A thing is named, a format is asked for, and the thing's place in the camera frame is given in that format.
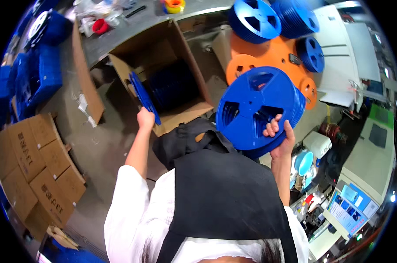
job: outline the black hair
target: black hair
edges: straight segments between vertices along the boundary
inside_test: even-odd
[[[279,245],[270,244],[267,239],[262,239],[263,249],[261,251],[261,259],[258,263],[282,263],[282,253]],[[150,256],[150,239],[147,239],[143,246],[142,263],[154,263]]]

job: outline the table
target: table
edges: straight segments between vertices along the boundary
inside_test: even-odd
[[[120,24],[109,32],[87,38],[83,35],[82,46],[89,68],[93,68],[115,47],[132,36],[168,19],[182,20],[192,16],[230,9],[235,0],[193,0],[186,1],[183,13],[164,14],[159,0],[139,0],[135,8],[147,8],[128,19],[120,19]]]

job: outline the orange plastic reel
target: orange plastic reel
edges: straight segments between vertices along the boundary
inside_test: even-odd
[[[306,109],[314,108],[317,104],[317,87],[313,79],[307,77],[302,79],[301,84],[299,84],[299,90],[306,97]]]
[[[233,58],[232,60],[234,60],[239,54],[247,54],[254,57],[259,62],[259,66],[273,66],[281,69],[290,77],[290,80],[301,92],[301,82],[306,81],[306,85],[310,85],[311,87],[311,93],[302,93],[308,98],[306,108],[311,109],[317,100],[317,87],[313,81],[310,83],[307,78],[312,80],[314,74],[307,71],[303,63],[296,65],[290,62],[290,54],[297,56],[295,43],[295,39],[280,36],[262,44],[252,44],[232,33],[230,41],[231,56]]]
[[[239,76],[252,68],[261,66],[261,63],[251,55],[236,55],[226,67],[226,81],[231,85]]]

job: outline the right hand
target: right hand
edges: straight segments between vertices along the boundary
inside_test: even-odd
[[[279,131],[279,120],[282,117],[281,114],[277,114],[271,123],[267,123],[266,129],[263,131],[263,135],[268,137],[274,137],[275,133]],[[274,148],[270,155],[274,161],[282,158],[292,158],[292,150],[295,146],[295,134],[293,133],[293,128],[289,123],[289,120],[285,120],[284,130],[286,132],[286,138],[284,141],[276,148]]]
[[[137,113],[137,122],[139,123],[139,130],[146,130],[151,132],[155,125],[155,115],[142,107]]]

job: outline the concrete floor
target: concrete floor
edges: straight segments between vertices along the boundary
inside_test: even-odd
[[[190,39],[189,46],[201,68],[215,105],[226,90],[224,72],[216,56],[204,50],[209,36]],[[73,64],[71,38],[60,45],[63,87],[49,100],[41,112],[57,112],[56,124],[65,144],[71,144],[70,155],[86,180],[86,192],[67,223],[65,232],[79,245],[107,261],[103,225],[111,205],[118,168],[124,164],[126,155],[138,130],[137,108],[131,103],[126,90],[115,72],[106,78],[114,79],[98,88],[105,104],[101,123],[93,128],[87,117],[77,107],[80,86]],[[339,116],[332,110],[332,116]],[[326,105],[318,102],[311,111],[306,111],[295,127],[296,141],[302,140],[327,115]],[[261,162],[270,166],[267,154]],[[149,150],[148,178],[156,180],[166,172],[152,150]],[[148,180],[152,189],[154,183]]]

